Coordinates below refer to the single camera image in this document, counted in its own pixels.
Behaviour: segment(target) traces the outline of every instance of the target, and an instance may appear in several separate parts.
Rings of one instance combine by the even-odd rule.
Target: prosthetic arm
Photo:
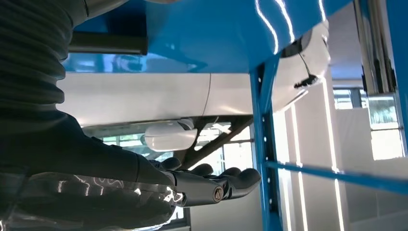
[[[167,221],[175,206],[239,198],[259,183],[254,169],[212,176],[155,167],[87,137],[75,118],[56,110],[64,101],[56,81],[65,77],[60,62],[73,28],[124,2],[0,1],[2,230],[152,226]]]

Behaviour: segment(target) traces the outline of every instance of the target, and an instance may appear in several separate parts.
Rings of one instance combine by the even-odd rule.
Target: white wall
[[[260,190],[217,205],[190,208],[191,231],[262,231]]]
[[[305,97],[285,112],[284,120],[280,123],[286,124],[286,131],[275,128],[275,136],[287,136],[290,162],[322,167],[332,167],[335,163],[340,166],[341,150],[330,73],[326,74],[326,82],[323,81],[308,91]],[[282,151],[284,148],[280,150],[279,156],[286,155]],[[289,212],[291,218],[284,220],[285,230],[348,230],[347,226],[343,226],[348,223],[348,214],[344,185],[341,182],[336,192],[333,180],[298,173],[290,173],[286,180],[290,185],[287,191],[290,192],[288,197],[291,203],[285,203],[285,198],[282,197],[285,193],[282,184],[280,190],[282,212]]]
[[[407,178],[408,159],[373,159],[367,109],[337,111],[344,169]],[[403,231],[408,229],[408,197],[346,184],[351,230]]]

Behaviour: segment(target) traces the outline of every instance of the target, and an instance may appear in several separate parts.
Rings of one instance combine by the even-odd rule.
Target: blue metal bar
[[[280,55],[275,55],[265,62],[259,105],[263,114],[267,113],[272,106],[272,87],[278,70]]]
[[[408,137],[408,33],[404,28],[404,22],[408,20],[408,1],[389,0],[386,2],[388,23],[390,26],[391,42],[394,53],[395,78],[398,85],[398,98],[401,106],[400,112],[403,123],[402,125],[405,127],[405,135],[402,137],[406,139]]]
[[[273,137],[271,92],[279,57],[280,55],[273,57],[264,65],[250,73],[252,105],[254,110],[256,167],[262,176],[262,225],[263,229],[266,231],[282,230],[277,170],[268,170],[266,166],[268,160],[267,154],[272,152],[274,155],[269,156],[269,158],[271,160],[276,160]]]
[[[379,177],[367,173],[352,171],[333,171],[331,168],[298,166],[293,163],[283,164],[279,162],[268,161],[267,166],[275,169],[282,168],[289,171],[303,172],[323,178],[338,179],[348,183],[358,184],[375,189],[387,190],[399,194],[408,194],[408,180],[398,178]]]

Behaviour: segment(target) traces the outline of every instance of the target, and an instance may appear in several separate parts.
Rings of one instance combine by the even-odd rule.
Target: blue surface
[[[71,54],[69,72],[248,73],[351,0],[130,0],[77,30],[142,35],[149,54]]]
[[[280,55],[272,56],[265,62],[265,73],[262,80],[261,93],[259,95],[259,107],[263,114],[270,111],[272,106],[272,87],[276,72],[278,71]]]
[[[408,32],[402,27],[408,20],[406,9],[408,1],[387,1],[388,22],[390,26],[391,43],[393,45],[395,77],[398,86],[400,112],[404,135],[404,148],[407,148],[408,137]]]
[[[272,192],[269,191],[270,186],[273,182],[268,182],[268,170],[266,166],[267,162],[267,145],[273,147],[273,153],[276,155],[275,148],[275,138],[273,137],[273,119],[271,119],[271,130],[272,132],[266,132],[267,128],[266,116],[272,118],[272,104],[270,99],[272,94],[272,84],[277,72],[277,66],[279,63],[280,55],[275,55],[267,62],[265,62],[265,68],[263,73],[259,73],[259,69],[255,68],[250,73],[251,79],[251,93],[252,93],[252,107],[254,111],[254,130],[255,130],[255,147],[256,147],[256,169],[260,172],[262,176],[261,180],[261,208],[262,208],[262,226],[263,230],[270,231],[281,231],[281,211],[280,211],[280,200],[278,201],[278,210],[271,212],[269,207],[269,200],[272,199]],[[278,174],[276,172],[275,182],[279,182]],[[279,194],[279,184],[273,185],[273,189]]]
[[[344,182],[367,186],[370,188],[387,190],[399,194],[408,194],[408,180],[380,177],[366,173],[352,172],[352,171],[338,171],[335,172],[331,168],[323,168],[316,166],[298,166],[293,163],[279,163],[279,162],[267,162],[267,166],[270,168],[282,168],[289,171],[303,172],[306,174],[329,178],[338,179]]]

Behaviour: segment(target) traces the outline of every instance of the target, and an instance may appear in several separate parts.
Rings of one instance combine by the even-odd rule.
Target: glass window
[[[117,145],[123,149],[143,155],[149,160],[163,161],[173,156],[173,152],[155,152],[144,141],[144,132],[151,123],[118,125],[104,128],[84,128],[89,136],[103,140],[107,145]]]
[[[367,97],[364,90],[360,90],[360,94],[361,105],[363,108],[368,108],[370,114],[371,145],[374,160],[403,157],[403,142],[394,96]]]
[[[371,132],[372,155],[374,160],[403,157],[400,130],[380,130]]]
[[[231,167],[237,167],[241,170],[252,168],[252,142],[249,127],[245,128],[240,134],[232,138],[231,143],[224,144],[223,147],[211,153],[190,169],[204,163],[213,167],[214,175],[219,175]]]
[[[238,135],[234,136],[231,141],[245,141],[251,139],[251,133],[249,132],[249,127],[246,127]]]
[[[219,175],[223,171],[225,171],[223,154],[224,154],[223,153],[223,147],[218,148],[215,152],[211,153],[210,155],[208,155],[204,159],[200,160],[197,164],[192,166],[190,168],[190,170],[194,169],[195,167],[197,167],[200,164],[209,164],[209,165],[211,165],[211,167],[214,170],[213,174],[214,175]]]
[[[369,109],[372,129],[398,128],[393,96],[367,97],[363,90],[360,90],[360,93],[363,108]]]
[[[241,171],[253,167],[251,142],[224,145],[225,169],[237,167]]]
[[[353,108],[350,90],[333,90],[333,93],[334,93],[334,106],[336,107],[336,109]]]
[[[203,130],[200,132],[200,136],[197,138],[197,144],[195,150],[199,150],[204,147],[209,142],[215,140],[222,133],[230,133],[231,123],[222,122],[222,123],[209,123]]]

